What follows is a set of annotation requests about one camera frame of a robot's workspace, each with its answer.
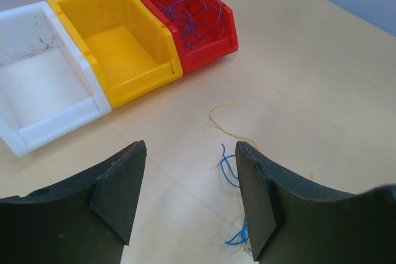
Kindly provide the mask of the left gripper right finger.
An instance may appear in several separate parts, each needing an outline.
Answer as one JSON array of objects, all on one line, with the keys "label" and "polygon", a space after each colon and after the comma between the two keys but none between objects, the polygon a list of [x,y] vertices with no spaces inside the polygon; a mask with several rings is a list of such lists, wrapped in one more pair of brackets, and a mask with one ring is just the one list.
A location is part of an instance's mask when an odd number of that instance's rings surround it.
[{"label": "left gripper right finger", "polygon": [[310,181],[247,142],[235,152],[256,262],[395,262],[394,185],[351,194]]}]

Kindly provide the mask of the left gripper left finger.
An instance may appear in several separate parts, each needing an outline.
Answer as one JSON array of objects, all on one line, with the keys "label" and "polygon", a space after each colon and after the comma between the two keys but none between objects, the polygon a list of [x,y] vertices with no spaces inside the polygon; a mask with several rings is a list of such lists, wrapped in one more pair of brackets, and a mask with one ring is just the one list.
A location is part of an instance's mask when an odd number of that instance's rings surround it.
[{"label": "left gripper left finger", "polygon": [[119,263],[130,242],[147,148],[108,159],[27,196],[1,199],[2,263]]}]

